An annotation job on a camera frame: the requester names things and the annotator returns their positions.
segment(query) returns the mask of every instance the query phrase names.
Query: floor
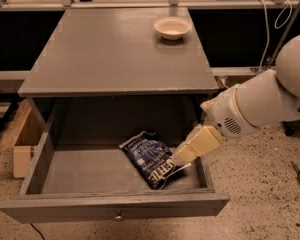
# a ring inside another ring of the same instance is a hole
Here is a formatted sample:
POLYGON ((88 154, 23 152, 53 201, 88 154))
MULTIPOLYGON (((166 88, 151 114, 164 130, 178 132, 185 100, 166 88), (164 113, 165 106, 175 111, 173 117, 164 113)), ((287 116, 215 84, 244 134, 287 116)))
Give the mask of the floor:
MULTIPOLYGON (((223 145, 206 155, 217 192, 230 202, 217 217, 36 224, 45 239, 299 239, 300 137, 280 124, 223 145)), ((12 176, 12 152, 0 154, 0 201, 15 198, 21 180, 12 176)), ((0 239, 40 239, 29 224, 0 212, 0 239)))

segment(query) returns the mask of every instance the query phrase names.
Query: metal pole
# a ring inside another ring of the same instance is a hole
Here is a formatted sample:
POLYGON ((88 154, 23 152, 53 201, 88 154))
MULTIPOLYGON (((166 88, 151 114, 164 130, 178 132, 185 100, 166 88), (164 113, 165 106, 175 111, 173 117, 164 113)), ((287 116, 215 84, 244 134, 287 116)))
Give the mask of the metal pole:
POLYGON ((293 12, 293 14, 291 16, 291 19, 290 19, 285 31, 282 34, 281 39, 280 39, 280 41, 279 41, 272 57, 271 57, 271 60, 270 60, 269 64, 266 65, 266 69, 269 69, 271 67, 271 65, 273 64, 273 62, 275 61, 275 59, 276 59, 276 57, 279 53, 279 50, 281 49, 283 42, 286 40, 286 37, 287 37, 293 23, 295 22, 299 12, 300 12, 300 2, 298 4, 297 8, 295 9, 295 11, 293 12))
MULTIPOLYGON (((268 9, 280 9, 282 5, 275 4, 271 0, 265 0, 268 9)), ((291 1, 295 8, 298 1, 291 1)), ((170 7, 169 1, 149 1, 149 2, 80 2, 72 3, 71 8, 145 8, 145 7, 170 7)), ((179 7, 187 7, 193 10, 236 10, 236 9, 262 9, 262 4, 258 0, 203 0, 203 1, 179 1, 179 7)), ((13 3, 9 2, 0 7, 0 11, 60 11, 64 10, 62 3, 13 3)))

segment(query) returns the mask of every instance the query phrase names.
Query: drawer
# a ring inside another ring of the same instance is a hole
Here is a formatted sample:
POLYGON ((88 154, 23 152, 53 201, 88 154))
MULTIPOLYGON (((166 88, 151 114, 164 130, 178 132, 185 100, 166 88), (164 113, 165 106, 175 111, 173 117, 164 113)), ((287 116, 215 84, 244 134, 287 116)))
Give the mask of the drawer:
POLYGON ((45 109, 45 131, 18 197, 0 210, 21 223, 216 216, 229 195, 215 193, 204 158, 151 190, 118 148, 147 130, 173 150, 200 119, 195 101, 190 95, 34 101, 37 111, 52 109, 45 109))

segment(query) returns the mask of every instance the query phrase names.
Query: white bowl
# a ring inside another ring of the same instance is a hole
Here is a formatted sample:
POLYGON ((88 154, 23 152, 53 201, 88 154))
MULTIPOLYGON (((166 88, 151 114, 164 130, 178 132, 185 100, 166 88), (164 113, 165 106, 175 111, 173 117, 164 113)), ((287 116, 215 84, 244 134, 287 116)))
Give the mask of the white bowl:
POLYGON ((168 40, 178 40, 188 33, 192 25, 189 21, 180 17, 164 17, 154 23, 154 28, 168 40))

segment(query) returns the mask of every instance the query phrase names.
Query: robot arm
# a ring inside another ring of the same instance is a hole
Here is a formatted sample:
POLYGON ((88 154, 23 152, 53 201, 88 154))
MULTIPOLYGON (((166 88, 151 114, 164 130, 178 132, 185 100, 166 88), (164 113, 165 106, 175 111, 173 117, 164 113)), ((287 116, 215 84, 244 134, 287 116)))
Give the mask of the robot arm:
POLYGON ((271 122, 300 120, 300 36, 288 42, 270 69, 201 104, 206 121, 239 138, 271 122))

